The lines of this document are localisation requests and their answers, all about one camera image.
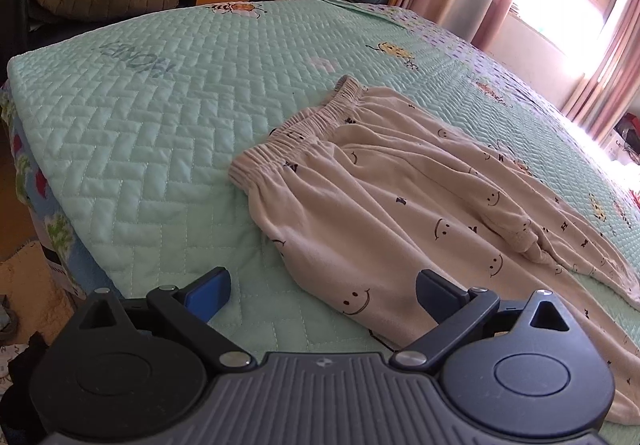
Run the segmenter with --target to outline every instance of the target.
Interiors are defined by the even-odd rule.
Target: mint green quilt
[[[298,288],[226,177],[235,155],[318,105],[343,74],[397,89],[522,160],[640,263],[637,207],[558,112],[482,53],[397,8],[296,0],[151,14],[15,57],[4,110],[53,195],[42,206],[33,199],[35,214],[50,219],[58,208],[70,222],[63,260],[80,289],[112,281],[142,297],[222,265],[232,298],[211,324],[258,356],[385,351]],[[640,344],[640,314],[578,279]],[[621,445],[640,435],[604,432]]]

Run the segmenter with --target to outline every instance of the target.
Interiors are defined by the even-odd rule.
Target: black armchair
[[[180,8],[195,5],[196,0],[178,2]],[[6,65],[11,57],[118,22],[63,20],[55,24],[43,24],[32,30],[28,6],[29,0],[0,0],[0,85],[7,78]]]

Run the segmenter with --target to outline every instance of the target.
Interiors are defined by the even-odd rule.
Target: floor
[[[0,263],[36,234],[26,206],[15,196],[15,168],[4,124],[0,127]]]

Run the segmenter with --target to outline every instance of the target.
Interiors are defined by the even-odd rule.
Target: black cloth
[[[14,385],[0,399],[0,428],[9,445],[36,445],[46,437],[29,396],[29,382],[49,346],[42,335],[33,333],[29,347],[9,362]]]

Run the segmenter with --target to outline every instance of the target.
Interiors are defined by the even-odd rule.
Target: circular cap
[[[84,390],[100,396],[133,393],[151,376],[149,363],[130,353],[107,353],[86,361],[78,372]]]
[[[419,367],[427,361],[427,357],[420,351],[400,351],[394,359],[404,367]]]
[[[571,376],[556,359],[523,353],[502,359],[495,365],[495,379],[516,395],[549,396],[562,391]]]
[[[227,351],[220,355],[219,360],[225,367],[244,367],[251,364],[251,356],[244,351]]]
[[[174,425],[199,400],[207,375],[189,349],[135,330],[82,333],[52,346],[33,373],[31,401],[53,430],[87,442],[133,440]]]

